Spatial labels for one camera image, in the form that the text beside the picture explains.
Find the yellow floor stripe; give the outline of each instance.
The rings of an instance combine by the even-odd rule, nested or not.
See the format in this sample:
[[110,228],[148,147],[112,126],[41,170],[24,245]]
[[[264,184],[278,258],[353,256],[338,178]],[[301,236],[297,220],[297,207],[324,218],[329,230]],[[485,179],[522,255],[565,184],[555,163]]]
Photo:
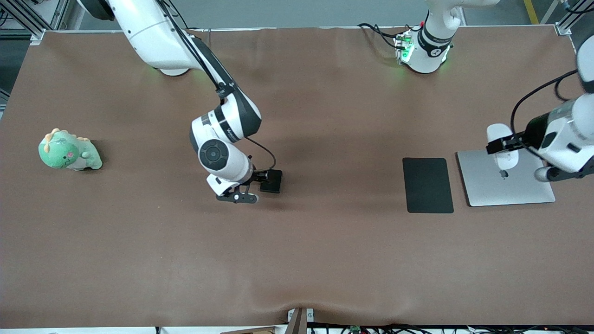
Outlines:
[[526,6],[526,11],[528,12],[528,17],[530,18],[530,23],[538,24],[538,17],[536,16],[536,11],[534,10],[534,5],[532,5],[532,0],[524,0],[524,5]]

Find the green plush toy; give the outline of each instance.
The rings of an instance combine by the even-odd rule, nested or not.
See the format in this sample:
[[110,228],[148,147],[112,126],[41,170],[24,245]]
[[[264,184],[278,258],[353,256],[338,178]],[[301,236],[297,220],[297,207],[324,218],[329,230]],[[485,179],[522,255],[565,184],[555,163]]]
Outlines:
[[86,167],[99,169],[103,166],[99,152],[88,138],[77,138],[58,128],[39,143],[39,156],[47,166],[57,169],[82,171]]

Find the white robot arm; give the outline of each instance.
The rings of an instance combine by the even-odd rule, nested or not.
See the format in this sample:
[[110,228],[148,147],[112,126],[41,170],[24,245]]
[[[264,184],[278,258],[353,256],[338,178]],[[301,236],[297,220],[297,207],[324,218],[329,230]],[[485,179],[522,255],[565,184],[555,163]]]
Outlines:
[[233,143],[255,134],[260,111],[202,40],[181,30],[162,0],[77,0],[87,11],[100,4],[102,17],[115,17],[140,58],[167,75],[189,69],[204,71],[213,82],[220,105],[192,122],[189,139],[202,166],[210,173],[209,186],[219,200],[255,203],[257,196],[242,193],[240,185],[266,182],[261,191],[278,193],[282,173],[255,171],[249,157]]
[[[489,126],[487,153],[495,156],[495,161],[501,169],[515,166],[515,150],[527,149],[551,165],[536,170],[535,177],[539,181],[582,178],[594,173],[594,36],[585,41],[579,49],[576,71],[564,74],[532,93],[554,83],[558,85],[564,77],[576,72],[579,73],[585,94],[532,119],[523,132],[514,133],[515,131],[503,124]],[[531,94],[516,105],[516,110]],[[498,131],[508,131],[511,134],[492,140],[492,133],[496,128]]]
[[400,62],[419,73],[437,70],[450,50],[450,43],[462,18],[456,7],[478,8],[496,5],[500,0],[425,0],[429,13],[423,26],[414,27],[397,37]]

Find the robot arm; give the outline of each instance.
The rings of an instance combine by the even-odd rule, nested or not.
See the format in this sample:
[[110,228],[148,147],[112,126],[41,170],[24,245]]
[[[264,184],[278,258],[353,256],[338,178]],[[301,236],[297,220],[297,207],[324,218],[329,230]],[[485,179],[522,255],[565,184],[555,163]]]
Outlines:
[[[552,165],[536,170],[535,177],[540,181],[582,178],[594,173],[594,61],[592,61],[592,55],[594,55],[594,37],[590,37],[579,49],[577,71],[560,77],[578,72],[585,94],[532,119],[523,132],[492,140],[489,132],[494,125],[489,126],[487,153],[495,156],[495,161],[500,168],[502,168],[502,162],[506,161],[502,157],[525,148]],[[541,88],[557,81],[558,79],[552,80]],[[506,127],[506,129],[509,133],[512,132],[509,128]]]
[[[179,28],[162,0],[109,0],[108,4],[106,0],[77,1],[87,11],[93,1],[103,4],[99,8],[112,12],[112,18],[117,19],[140,58],[161,72],[167,75],[181,75],[189,69],[206,72],[221,104],[192,122],[190,142],[200,163],[210,173],[207,182],[219,200],[255,203],[257,196],[239,192],[239,186],[266,181],[268,175],[254,171],[250,159],[233,143],[258,131],[260,111],[208,46]],[[97,18],[110,16],[103,12],[89,13]]]
[[397,42],[400,62],[419,73],[431,73],[446,61],[447,52],[462,18],[456,7],[479,8],[500,0],[425,0],[429,13],[422,27],[406,31]]

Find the brown table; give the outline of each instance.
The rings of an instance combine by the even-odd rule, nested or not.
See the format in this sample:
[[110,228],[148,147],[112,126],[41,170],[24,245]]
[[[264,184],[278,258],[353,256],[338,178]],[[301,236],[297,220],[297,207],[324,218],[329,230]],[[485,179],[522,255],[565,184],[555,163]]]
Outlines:
[[[454,155],[575,68],[571,42],[551,26],[454,41],[420,75],[369,30],[212,33],[285,173],[250,206],[214,199],[188,141],[217,103],[205,74],[161,75],[123,34],[47,33],[0,127],[0,326],[270,324],[297,305],[323,322],[594,323],[594,177],[554,184],[554,204],[471,208]],[[518,124],[556,105],[541,92]],[[92,139],[104,167],[46,167],[54,127]],[[453,214],[407,212],[403,157],[447,159]]]

